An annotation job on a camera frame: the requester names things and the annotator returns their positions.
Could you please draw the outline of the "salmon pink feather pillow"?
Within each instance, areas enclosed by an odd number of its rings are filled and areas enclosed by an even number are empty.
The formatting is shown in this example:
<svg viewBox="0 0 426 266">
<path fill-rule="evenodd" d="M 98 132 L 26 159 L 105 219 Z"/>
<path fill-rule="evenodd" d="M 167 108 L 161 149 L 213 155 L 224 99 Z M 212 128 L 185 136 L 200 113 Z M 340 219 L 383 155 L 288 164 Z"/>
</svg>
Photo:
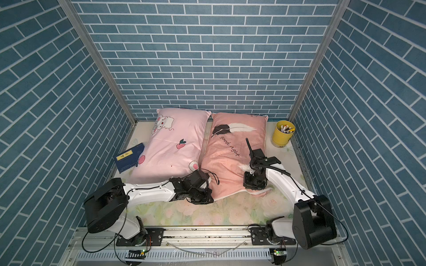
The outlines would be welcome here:
<svg viewBox="0 0 426 266">
<path fill-rule="evenodd" d="M 251 190 L 245 188 L 244 173 L 250 171 L 249 140 L 253 150 L 265 152 L 266 127 L 268 116 L 215 113 L 210 129 L 206 151 L 201 161 L 204 170 L 217 175 L 219 183 L 210 185 L 214 201 L 247 192 L 263 195 L 269 188 Z"/>
</svg>

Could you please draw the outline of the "light pink cartoon pillow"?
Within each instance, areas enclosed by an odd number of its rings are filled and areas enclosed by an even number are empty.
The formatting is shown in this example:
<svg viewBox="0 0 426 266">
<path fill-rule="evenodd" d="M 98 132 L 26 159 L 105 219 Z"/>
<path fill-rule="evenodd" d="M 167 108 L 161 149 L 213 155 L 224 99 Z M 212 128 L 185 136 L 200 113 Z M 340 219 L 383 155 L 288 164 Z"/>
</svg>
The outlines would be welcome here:
<svg viewBox="0 0 426 266">
<path fill-rule="evenodd" d="M 158 109 L 157 114 L 152 135 L 127 183 L 158 183 L 200 169 L 199 157 L 211 112 L 165 108 Z"/>
</svg>

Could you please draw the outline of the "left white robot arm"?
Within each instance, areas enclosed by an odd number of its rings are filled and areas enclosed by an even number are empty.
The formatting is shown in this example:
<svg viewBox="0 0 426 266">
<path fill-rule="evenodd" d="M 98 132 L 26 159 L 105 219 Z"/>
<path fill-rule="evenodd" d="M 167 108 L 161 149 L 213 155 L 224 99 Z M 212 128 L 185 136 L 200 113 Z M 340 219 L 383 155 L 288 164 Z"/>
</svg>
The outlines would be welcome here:
<svg viewBox="0 0 426 266">
<path fill-rule="evenodd" d="M 135 185 L 113 178 L 84 200 L 87 231 L 92 234 L 110 231 L 127 240 L 136 239 L 144 233 L 143 222 L 128 214 L 130 207 L 183 200 L 193 205 L 208 205 L 214 202 L 209 187 L 211 180 L 218 181 L 201 170 L 154 184 Z"/>
</svg>

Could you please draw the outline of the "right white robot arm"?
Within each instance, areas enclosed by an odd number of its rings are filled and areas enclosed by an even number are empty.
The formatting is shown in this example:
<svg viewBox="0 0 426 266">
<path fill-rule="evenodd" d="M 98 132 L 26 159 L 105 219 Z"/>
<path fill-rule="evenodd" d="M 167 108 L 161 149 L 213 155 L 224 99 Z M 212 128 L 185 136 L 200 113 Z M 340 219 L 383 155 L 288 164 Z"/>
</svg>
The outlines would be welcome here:
<svg viewBox="0 0 426 266">
<path fill-rule="evenodd" d="M 266 157 L 261 149 L 251 150 L 249 171 L 243 185 L 250 190 L 263 190 L 273 184 L 290 202 L 291 219 L 274 218 L 267 222 L 269 238 L 292 238 L 303 249 L 310 249 L 337 237 L 331 203 L 324 195 L 315 195 L 296 181 L 276 157 Z"/>
</svg>

